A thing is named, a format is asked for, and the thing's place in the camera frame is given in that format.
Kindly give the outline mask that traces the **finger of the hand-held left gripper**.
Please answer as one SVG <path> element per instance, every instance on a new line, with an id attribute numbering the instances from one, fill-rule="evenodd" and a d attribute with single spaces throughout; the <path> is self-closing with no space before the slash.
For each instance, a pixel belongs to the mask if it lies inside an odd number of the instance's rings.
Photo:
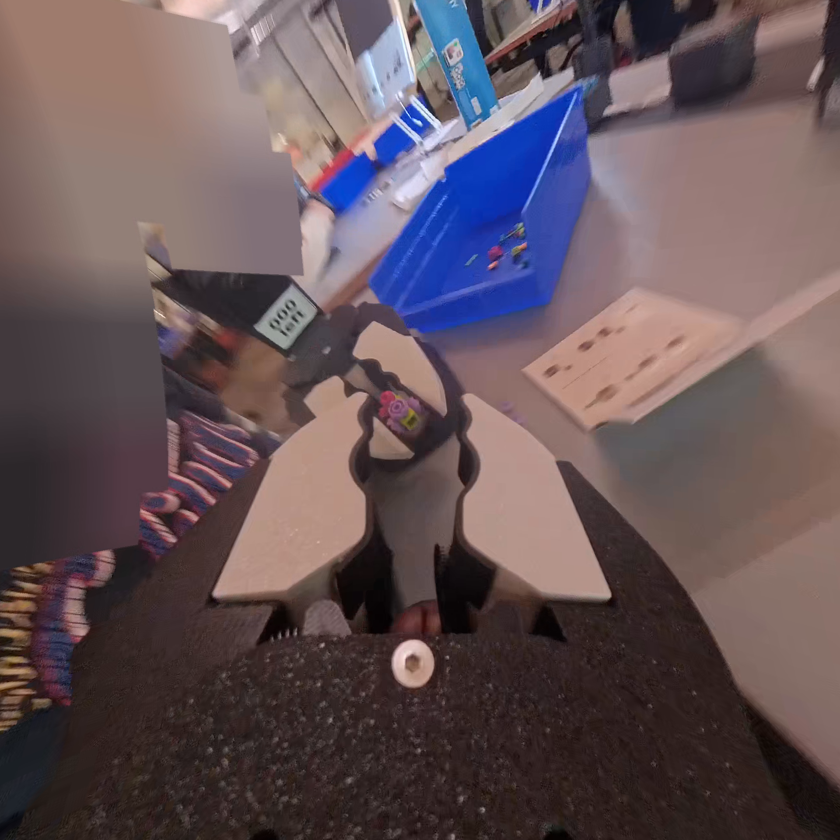
<path id="1" fill-rule="evenodd" d="M 390 375 L 441 417 L 448 413 L 444 384 L 421 344 L 409 334 L 397 332 L 382 323 L 372 322 L 353 347 L 360 361 L 378 363 Z"/>
<path id="2" fill-rule="evenodd" d="M 354 390 L 347 393 L 347 390 L 344 380 L 334 375 L 313 386 L 303 403 L 317 419 L 326 417 L 335 427 L 340 419 L 349 421 L 350 431 L 359 432 L 360 410 L 370 395 Z M 384 424 L 377 412 L 371 421 L 371 432 L 369 451 L 373 459 L 395 463 L 414 458 L 414 452 Z"/>

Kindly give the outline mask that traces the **grey desk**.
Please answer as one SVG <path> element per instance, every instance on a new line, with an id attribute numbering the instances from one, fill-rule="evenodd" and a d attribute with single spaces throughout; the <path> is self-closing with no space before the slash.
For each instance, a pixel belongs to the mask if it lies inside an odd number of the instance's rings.
<path id="1" fill-rule="evenodd" d="M 433 332 L 651 544 L 743 695 L 838 783 L 838 296 L 629 427 L 581 431 L 522 374 L 634 287 L 751 320 L 838 270 L 838 129 L 805 91 L 825 17 L 762 21 L 752 85 L 590 141 L 593 185 L 551 303 Z"/>

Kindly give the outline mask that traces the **dark charger block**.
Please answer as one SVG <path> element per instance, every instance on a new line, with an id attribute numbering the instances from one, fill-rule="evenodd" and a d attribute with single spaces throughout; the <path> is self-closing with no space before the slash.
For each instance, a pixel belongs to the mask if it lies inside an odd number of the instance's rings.
<path id="1" fill-rule="evenodd" d="M 597 74 L 577 80 L 581 90 L 584 118 L 590 133 L 597 131 L 613 104 L 610 75 Z"/>

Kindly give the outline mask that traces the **person's dark clothing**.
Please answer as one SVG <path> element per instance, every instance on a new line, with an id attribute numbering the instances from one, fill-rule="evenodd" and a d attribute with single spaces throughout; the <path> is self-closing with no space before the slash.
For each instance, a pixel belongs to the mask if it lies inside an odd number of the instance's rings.
<path id="1" fill-rule="evenodd" d="M 79 554 L 2 572 L 2 835 L 46 784 L 71 702 L 71 658 L 88 635 L 91 593 L 145 572 L 174 549 L 220 497 L 280 439 L 256 425 L 221 422 L 197 410 L 167 421 L 169 480 L 145 493 L 135 546 Z"/>

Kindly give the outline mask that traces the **white instruction booklet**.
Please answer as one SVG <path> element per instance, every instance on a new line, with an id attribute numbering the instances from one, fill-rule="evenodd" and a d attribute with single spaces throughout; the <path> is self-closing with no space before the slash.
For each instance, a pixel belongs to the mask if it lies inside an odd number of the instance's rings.
<path id="1" fill-rule="evenodd" d="M 743 320 L 637 287 L 522 373 L 586 433 L 634 425 L 838 292 L 836 270 Z"/>

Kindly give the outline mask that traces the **small blue plastic bin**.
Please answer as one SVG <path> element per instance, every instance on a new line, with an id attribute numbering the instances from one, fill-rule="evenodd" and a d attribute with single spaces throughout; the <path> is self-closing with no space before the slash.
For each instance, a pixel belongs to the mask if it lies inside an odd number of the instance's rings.
<path id="1" fill-rule="evenodd" d="M 437 126 L 435 111 L 423 93 L 417 94 L 376 137 L 340 152 L 306 185 L 308 192 L 321 198 L 337 215 L 343 214 L 370 191 L 379 174 L 416 148 L 415 137 L 424 140 Z"/>

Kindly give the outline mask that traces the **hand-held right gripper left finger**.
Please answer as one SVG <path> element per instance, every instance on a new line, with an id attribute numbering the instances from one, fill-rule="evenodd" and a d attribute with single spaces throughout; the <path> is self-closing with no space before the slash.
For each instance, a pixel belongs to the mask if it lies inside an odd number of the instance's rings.
<path id="1" fill-rule="evenodd" d="M 364 487 L 374 402 L 364 399 L 360 431 L 326 417 L 297 430 L 269 458 L 264 477 L 220 572 L 219 604 L 277 602 L 302 617 L 335 598 L 355 617 L 378 574 L 364 557 L 375 530 Z"/>

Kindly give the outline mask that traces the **pile of small toy bricks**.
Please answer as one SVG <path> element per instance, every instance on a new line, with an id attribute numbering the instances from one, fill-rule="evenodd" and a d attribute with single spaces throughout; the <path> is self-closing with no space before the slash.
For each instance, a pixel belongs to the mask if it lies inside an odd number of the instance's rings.
<path id="1" fill-rule="evenodd" d="M 487 271 L 497 271 L 508 264 L 521 270 L 531 267 L 527 229 L 522 221 L 501 234 L 486 252 Z"/>

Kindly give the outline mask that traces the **purple yellow flower assembly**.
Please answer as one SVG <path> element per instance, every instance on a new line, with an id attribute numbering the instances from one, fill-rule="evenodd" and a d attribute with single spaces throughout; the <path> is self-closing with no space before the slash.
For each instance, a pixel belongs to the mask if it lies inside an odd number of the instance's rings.
<path id="1" fill-rule="evenodd" d="M 404 406 L 410 406 L 423 416 L 422 427 L 414 434 L 407 433 L 395 420 L 399 417 Z M 396 437 L 400 439 L 414 440 L 426 429 L 428 413 L 425 404 L 413 395 L 399 391 L 384 391 L 380 394 L 380 408 L 378 412 L 380 422 Z"/>

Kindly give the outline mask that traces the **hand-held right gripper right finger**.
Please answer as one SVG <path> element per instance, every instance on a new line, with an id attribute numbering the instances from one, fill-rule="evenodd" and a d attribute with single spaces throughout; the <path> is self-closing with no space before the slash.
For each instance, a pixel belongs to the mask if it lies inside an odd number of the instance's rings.
<path id="1" fill-rule="evenodd" d="M 613 593 L 558 463 L 508 415 L 466 394 L 443 595 L 479 612 L 513 602 L 606 604 Z"/>

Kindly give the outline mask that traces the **blue printed carton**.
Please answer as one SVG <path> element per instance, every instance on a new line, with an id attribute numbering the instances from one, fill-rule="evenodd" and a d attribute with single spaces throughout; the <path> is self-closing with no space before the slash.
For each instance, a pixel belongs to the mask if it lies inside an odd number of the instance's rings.
<path id="1" fill-rule="evenodd" d="M 482 2 L 415 1 L 414 6 L 467 131 L 500 106 L 482 50 L 488 46 Z"/>

